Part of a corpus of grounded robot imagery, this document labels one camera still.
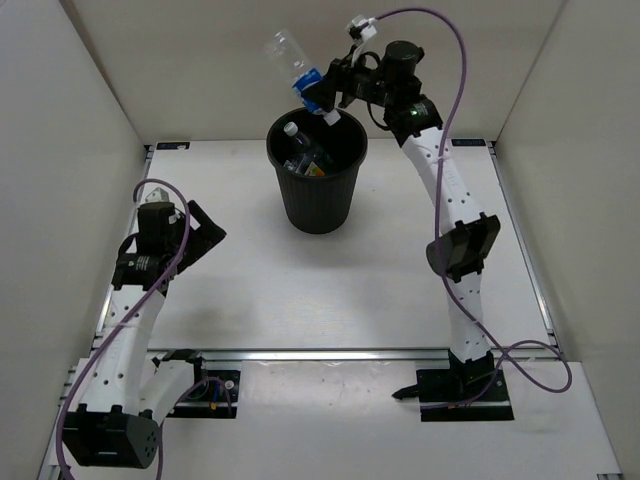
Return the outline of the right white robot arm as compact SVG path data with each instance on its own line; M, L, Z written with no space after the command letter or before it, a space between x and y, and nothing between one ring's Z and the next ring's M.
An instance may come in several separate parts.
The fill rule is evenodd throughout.
M415 74L423 56L423 49L408 41L388 44L382 55L352 46L302 95L321 107L345 108L354 100L381 107L380 128L392 133L418 172L436 215L427 260L448 290L451 344L446 380L455 396L470 400L484 389L494 368L482 329L481 280L500 221L479 207L451 157L445 123Z

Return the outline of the clear bottle orange label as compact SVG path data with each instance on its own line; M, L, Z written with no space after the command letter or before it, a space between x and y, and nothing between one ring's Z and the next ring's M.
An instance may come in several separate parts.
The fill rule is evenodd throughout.
M307 166L304 175L310 177L322 177L325 175L325 171L315 162L311 161Z

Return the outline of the clear bottle blue label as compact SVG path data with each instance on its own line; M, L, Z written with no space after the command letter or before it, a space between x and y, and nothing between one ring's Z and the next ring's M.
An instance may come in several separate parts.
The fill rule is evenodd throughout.
M320 82L323 75L309 60L288 30L282 29L277 32L266 43L264 50L307 111L321 116L329 126L340 120L341 115L335 108L325 110L312 100L303 97L302 92Z

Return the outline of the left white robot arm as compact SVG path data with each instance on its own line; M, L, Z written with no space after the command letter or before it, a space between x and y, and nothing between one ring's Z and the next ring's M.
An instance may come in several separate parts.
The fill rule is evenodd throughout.
M80 368L56 425L55 455L84 467L146 469L160 457L162 424L184 397L206 395L210 377L194 351L156 361L143 378L154 324L169 285L226 236L193 200L166 181L138 200L136 231L120 245L111 316L99 347Z

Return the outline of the clear bottle green label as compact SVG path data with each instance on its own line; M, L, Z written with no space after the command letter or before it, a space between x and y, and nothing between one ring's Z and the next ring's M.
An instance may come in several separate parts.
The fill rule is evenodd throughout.
M304 157L303 169L299 174L304 175L311 161L319 165L325 171L325 174L335 167L335 162L326 150L311 136L302 132L295 122L286 123L283 131L293 145L294 154L292 157Z

